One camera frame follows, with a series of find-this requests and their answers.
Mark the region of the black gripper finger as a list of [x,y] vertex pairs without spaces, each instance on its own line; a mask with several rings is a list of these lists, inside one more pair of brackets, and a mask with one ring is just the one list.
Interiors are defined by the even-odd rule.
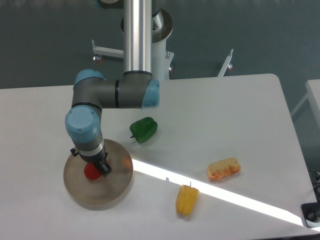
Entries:
[[106,177],[112,172],[111,166],[105,160],[102,160],[99,163],[97,163],[96,168],[98,169],[98,171],[101,173],[103,177]]

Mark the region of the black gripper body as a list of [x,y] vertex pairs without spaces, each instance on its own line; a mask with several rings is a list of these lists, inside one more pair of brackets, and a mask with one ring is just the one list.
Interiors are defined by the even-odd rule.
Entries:
[[105,147],[102,149],[96,148],[91,151],[83,151],[74,147],[70,149],[70,152],[74,157],[79,155],[85,162],[92,163],[96,167],[106,167],[108,165],[106,160],[108,153]]

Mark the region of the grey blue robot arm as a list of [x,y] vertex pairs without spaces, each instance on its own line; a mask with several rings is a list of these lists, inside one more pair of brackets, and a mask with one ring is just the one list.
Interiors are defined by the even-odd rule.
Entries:
[[150,0],[123,2],[123,78],[107,80],[99,71],[85,69],[75,78],[71,109],[65,128],[74,143],[73,156],[107,176],[107,148],[101,131],[103,109],[156,108],[160,82],[152,76],[153,9]]

